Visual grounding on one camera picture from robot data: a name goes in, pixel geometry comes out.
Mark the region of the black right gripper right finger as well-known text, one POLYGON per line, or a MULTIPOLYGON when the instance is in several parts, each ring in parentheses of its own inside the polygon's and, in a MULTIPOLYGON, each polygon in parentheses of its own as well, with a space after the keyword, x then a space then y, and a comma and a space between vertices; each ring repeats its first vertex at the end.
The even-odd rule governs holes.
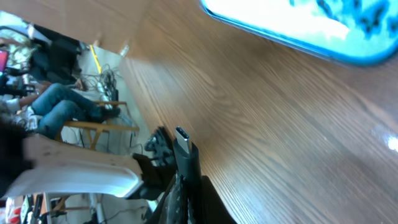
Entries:
POLYGON ((202 224, 236 224, 229 214, 222 199, 218 195, 211 180, 207 176, 201 177, 201 214, 198 219, 202 224))

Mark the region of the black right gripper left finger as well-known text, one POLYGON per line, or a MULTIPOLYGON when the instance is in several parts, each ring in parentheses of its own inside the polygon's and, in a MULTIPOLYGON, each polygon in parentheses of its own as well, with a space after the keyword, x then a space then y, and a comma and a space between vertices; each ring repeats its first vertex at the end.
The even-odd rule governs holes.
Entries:
POLYGON ((188 194, 184 178, 176 173, 146 224, 187 224, 188 194))

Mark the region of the blue Samsung Galaxy smartphone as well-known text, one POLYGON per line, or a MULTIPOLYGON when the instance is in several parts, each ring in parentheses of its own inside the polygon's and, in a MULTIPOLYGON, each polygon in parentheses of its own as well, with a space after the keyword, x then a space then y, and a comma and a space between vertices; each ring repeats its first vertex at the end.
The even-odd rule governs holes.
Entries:
POLYGON ((397 53, 397 0, 201 0, 212 18, 353 65, 397 53))

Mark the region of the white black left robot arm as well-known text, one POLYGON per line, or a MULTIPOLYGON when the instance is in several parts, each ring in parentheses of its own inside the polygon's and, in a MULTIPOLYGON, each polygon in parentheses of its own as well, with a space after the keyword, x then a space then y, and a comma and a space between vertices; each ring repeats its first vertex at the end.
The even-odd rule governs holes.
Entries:
POLYGON ((121 156, 60 143, 12 126, 1 127, 1 196, 108 194, 154 200, 175 167, 156 167, 141 154, 121 156))

